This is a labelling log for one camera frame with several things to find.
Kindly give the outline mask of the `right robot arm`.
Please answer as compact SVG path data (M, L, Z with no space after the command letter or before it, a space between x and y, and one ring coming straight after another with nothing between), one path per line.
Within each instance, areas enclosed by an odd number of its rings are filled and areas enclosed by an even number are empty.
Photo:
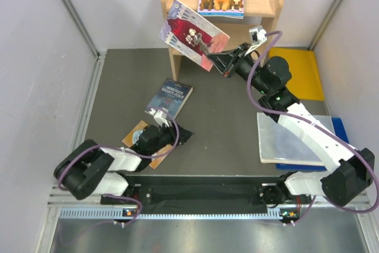
M323 196L336 207L346 206L372 183L375 156L367 148L357 150L316 120L286 87L292 78L287 61L279 56L261 66L251 57L250 45L207 55L229 78L239 75L247 91L255 88L261 98L254 104L277 124L298 137L323 162L324 172L290 172L279 178L276 194L283 203L299 195Z

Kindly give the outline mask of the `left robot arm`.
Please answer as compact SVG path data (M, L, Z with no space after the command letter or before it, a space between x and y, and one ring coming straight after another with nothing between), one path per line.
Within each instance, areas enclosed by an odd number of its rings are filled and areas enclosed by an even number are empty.
M120 203L134 198L134 189L118 171L140 172L157 157L165 157L171 147L187 142L194 133L181 126L144 126L127 138L129 148L106 148L85 140L54 170L59 187L77 200L91 194L112 194Z

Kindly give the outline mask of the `red castle picture book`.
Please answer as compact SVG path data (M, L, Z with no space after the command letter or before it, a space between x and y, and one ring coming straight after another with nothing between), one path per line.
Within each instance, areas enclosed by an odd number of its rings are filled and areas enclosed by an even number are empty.
M203 69L210 71L213 63L209 53L222 52L230 37L200 14L174 0L159 38Z

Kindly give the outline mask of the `dark Nineteen Eighty-Four book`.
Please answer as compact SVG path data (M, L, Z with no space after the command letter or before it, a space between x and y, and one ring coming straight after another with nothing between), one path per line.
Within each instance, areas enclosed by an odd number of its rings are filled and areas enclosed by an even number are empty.
M150 100L145 112L149 114L151 108L162 108L175 119L192 91L192 86L168 78Z

